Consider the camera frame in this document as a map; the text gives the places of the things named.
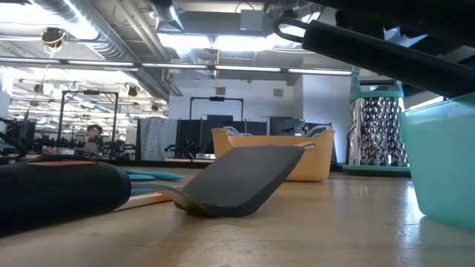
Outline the silver ceiling duct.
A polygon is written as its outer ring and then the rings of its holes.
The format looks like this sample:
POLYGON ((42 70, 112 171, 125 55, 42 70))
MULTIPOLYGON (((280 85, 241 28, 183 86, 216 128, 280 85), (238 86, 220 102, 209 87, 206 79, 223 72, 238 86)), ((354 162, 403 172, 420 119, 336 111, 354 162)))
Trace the silver ceiling duct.
POLYGON ((87 0, 28 0, 61 18, 66 30, 107 61, 137 62, 138 57, 87 0))

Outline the black gantry frame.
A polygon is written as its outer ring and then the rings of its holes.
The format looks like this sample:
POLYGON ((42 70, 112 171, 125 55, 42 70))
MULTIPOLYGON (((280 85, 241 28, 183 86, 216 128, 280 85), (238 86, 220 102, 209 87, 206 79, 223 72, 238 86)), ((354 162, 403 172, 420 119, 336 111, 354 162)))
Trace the black gantry frame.
POLYGON ((225 102, 225 101, 239 101, 241 103, 240 106, 240 120, 243 121, 243 109, 244 109, 244 99, 242 98, 226 98, 224 96, 209 96, 209 97, 190 97, 189 101, 189 119, 192 118, 192 106, 194 100, 208 100, 210 102, 225 102))

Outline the yellow black ceiling reel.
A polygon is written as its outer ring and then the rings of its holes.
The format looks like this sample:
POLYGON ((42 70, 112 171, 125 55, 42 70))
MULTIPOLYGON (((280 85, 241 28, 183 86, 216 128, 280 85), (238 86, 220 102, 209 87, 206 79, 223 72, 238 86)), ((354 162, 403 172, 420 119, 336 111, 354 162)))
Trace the yellow black ceiling reel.
POLYGON ((40 35, 42 43, 51 48, 60 48, 65 37, 66 32, 57 27, 48 27, 46 31, 40 35))

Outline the grey fabric partition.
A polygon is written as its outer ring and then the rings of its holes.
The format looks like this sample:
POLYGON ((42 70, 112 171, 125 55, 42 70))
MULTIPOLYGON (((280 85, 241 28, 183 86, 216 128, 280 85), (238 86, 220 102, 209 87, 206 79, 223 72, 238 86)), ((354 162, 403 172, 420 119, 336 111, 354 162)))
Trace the grey fabric partition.
POLYGON ((176 143, 177 126, 176 119, 160 117, 139 119, 137 147, 140 148, 141 160, 164 161, 167 157, 165 148, 176 143))

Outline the black rack frame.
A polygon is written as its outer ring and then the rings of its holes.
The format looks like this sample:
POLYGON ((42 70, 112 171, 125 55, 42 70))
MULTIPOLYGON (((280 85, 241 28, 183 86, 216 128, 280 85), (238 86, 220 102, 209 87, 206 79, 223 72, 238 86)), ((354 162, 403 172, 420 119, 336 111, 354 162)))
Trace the black rack frame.
POLYGON ((111 159, 115 153, 119 93, 100 89, 64 90, 62 92, 56 141, 63 137, 85 146, 86 129, 89 125, 102 127, 103 145, 94 158, 111 159))

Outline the orange plastic bin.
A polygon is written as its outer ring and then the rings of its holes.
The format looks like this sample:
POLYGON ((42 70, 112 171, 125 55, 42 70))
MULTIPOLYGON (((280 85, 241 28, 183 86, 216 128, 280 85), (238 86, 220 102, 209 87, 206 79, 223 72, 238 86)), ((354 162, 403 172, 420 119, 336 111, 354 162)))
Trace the orange plastic bin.
POLYGON ((301 136, 230 136, 223 128, 212 129, 212 139, 215 158, 228 150, 238 147, 253 147, 264 145, 299 145, 312 142, 313 147, 307 148, 299 163, 287 181, 321 182, 330 173, 333 154, 334 130, 325 130, 317 137, 301 136))

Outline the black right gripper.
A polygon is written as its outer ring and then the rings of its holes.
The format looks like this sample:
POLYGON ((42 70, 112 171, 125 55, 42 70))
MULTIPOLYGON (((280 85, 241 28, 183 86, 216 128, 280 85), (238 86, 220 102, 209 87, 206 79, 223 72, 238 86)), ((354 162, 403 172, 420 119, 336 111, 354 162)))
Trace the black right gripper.
POLYGON ((309 0, 334 9, 336 27, 351 30, 377 39, 384 39, 384 24, 370 14, 356 9, 358 0, 309 0))

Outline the orange-tipped white peeler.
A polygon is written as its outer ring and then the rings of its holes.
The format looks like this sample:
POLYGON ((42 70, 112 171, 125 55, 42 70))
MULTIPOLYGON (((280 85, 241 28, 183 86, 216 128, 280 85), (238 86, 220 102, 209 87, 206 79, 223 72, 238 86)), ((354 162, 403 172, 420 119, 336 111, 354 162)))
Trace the orange-tipped white peeler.
POLYGON ((142 194, 132 196, 124 205, 116 208, 114 211, 122 211, 130 208, 138 208, 146 205, 154 205, 162 202, 170 202, 171 199, 160 193, 142 194))

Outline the black aluminium table frame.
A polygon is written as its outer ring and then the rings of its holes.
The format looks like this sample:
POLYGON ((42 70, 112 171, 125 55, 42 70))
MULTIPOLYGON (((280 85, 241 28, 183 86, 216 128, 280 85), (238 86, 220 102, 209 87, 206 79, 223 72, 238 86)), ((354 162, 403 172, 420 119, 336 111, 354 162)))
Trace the black aluminium table frame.
POLYGON ((147 167, 147 168, 205 168, 214 160, 209 159, 166 159, 163 161, 155 160, 124 160, 124 159, 102 159, 117 166, 147 167))

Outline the black solid turner red button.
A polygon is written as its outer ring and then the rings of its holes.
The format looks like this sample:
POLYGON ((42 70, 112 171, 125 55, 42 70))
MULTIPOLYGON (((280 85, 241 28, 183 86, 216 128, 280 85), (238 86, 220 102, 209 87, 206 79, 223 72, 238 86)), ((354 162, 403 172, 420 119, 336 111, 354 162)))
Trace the black solid turner red button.
POLYGON ((77 156, 0 165, 0 237, 112 212, 134 189, 162 193, 197 216, 245 217, 266 202, 303 154, 298 146, 233 148, 182 188, 133 182, 133 171, 77 156))

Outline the teal silicone spatula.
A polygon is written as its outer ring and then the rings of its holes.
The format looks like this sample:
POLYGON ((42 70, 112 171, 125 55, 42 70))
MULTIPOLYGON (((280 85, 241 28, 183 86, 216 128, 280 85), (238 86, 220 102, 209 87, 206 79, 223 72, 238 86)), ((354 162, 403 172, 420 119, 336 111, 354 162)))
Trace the teal silicone spatula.
POLYGON ((155 171, 138 171, 125 169, 125 172, 129 176, 131 181, 146 182, 146 181, 180 181, 182 177, 180 175, 168 173, 168 172, 155 172, 155 171))

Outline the person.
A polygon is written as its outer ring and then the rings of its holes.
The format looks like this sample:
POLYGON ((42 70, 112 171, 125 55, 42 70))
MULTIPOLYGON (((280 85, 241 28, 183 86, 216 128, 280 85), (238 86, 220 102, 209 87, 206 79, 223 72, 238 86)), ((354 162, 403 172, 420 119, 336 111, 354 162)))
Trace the person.
POLYGON ((103 145, 103 129, 99 125, 89 125, 86 129, 86 139, 83 151, 90 155, 99 155, 103 145))

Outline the teal plastic bin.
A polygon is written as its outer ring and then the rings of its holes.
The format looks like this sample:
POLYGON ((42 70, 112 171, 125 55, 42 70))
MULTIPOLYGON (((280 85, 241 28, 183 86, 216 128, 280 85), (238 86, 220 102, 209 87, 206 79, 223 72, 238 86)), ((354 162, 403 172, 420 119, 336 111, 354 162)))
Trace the teal plastic bin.
POLYGON ((475 93, 399 115, 420 211, 475 230, 475 93))

